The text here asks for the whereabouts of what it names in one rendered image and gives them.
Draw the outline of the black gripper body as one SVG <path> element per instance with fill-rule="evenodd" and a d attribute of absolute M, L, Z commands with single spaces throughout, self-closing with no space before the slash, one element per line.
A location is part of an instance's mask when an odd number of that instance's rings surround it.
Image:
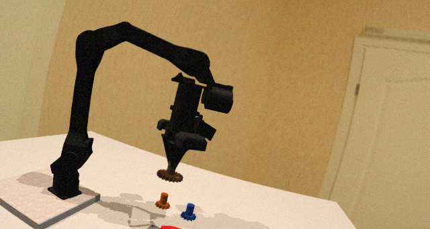
<path fill-rule="evenodd" d="M 164 129 L 166 136 L 174 137 L 175 145 L 179 148 L 206 151 L 206 139 L 194 134 L 193 129 L 195 118 L 200 115 L 198 107 L 174 102 L 170 109 L 171 119 L 158 121 L 157 129 Z"/>

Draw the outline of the brown gear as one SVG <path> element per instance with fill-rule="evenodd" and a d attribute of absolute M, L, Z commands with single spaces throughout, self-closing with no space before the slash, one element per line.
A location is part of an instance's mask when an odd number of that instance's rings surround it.
<path fill-rule="evenodd" d="M 157 176 L 159 178 L 162 178 L 161 180 L 165 180 L 168 182 L 181 182 L 183 181 L 183 175 L 180 173 L 175 172 L 175 169 L 171 168 L 170 161 L 168 162 L 168 168 L 167 169 L 161 169 L 157 171 Z"/>

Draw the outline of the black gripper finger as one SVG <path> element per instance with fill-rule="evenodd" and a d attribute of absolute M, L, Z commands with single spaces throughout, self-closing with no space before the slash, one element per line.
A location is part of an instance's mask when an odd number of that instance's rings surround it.
<path fill-rule="evenodd" d="M 166 157 L 167 157 L 167 163 L 170 161 L 170 155 L 169 155 L 169 143 L 168 140 L 172 140 L 174 141 L 174 137 L 168 137 L 165 134 L 161 134 L 162 138 L 163 138 L 163 144 L 165 147 L 165 153 L 166 153 Z"/>
<path fill-rule="evenodd" d="M 175 145 L 175 141 L 172 141 L 172 140 L 168 140 L 168 143 L 169 143 L 169 155 L 170 155 L 171 168 L 176 169 L 177 166 L 179 165 L 180 160 L 189 149 L 179 148 L 178 146 Z"/>

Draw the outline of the orange gear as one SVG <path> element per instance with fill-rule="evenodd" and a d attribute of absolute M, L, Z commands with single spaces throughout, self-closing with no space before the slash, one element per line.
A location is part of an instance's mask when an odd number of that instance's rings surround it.
<path fill-rule="evenodd" d="M 165 192 L 161 193 L 160 200 L 155 203 L 156 207 L 165 209 L 165 210 L 169 209 L 170 205 L 169 203 L 167 203 L 167 200 L 168 200 L 168 194 Z"/>

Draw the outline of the blue gear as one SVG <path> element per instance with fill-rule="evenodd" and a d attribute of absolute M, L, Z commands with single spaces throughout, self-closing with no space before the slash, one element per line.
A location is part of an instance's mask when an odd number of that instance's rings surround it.
<path fill-rule="evenodd" d="M 196 216 L 195 216 L 195 214 L 193 214 L 194 207 L 195 207 L 194 204 L 188 203 L 187 204 L 187 209 L 186 209 L 185 212 L 181 213 L 181 217 L 184 218 L 184 220 L 187 219 L 187 221 L 189 221 L 189 220 L 190 221 L 195 220 Z"/>

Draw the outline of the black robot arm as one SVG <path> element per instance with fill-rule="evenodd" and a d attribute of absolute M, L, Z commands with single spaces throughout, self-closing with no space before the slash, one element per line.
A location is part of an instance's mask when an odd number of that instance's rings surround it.
<path fill-rule="evenodd" d="M 195 79 L 179 73 L 171 79 L 179 82 L 175 102 L 198 107 L 204 89 L 201 103 L 205 109 L 229 113 L 232 108 L 233 86 L 215 83 L 207 54 L 172 44 L 126 21 L 84 31 L 77 36 L 75 43 L 77 75 L 69 132 L 60 157 L 50 165 L 53 185 L 47 189 L 63 200 L 82 194 L 79 191 L 78 169 L 93 154 L 93 138 L 88 137 L 87 124 L 95 72 L 104 51 L 125 41 L 168 60 L 188 76 L 195 77 L 199 83 L 206 84 L 206 87 L 197 85 Z"/>

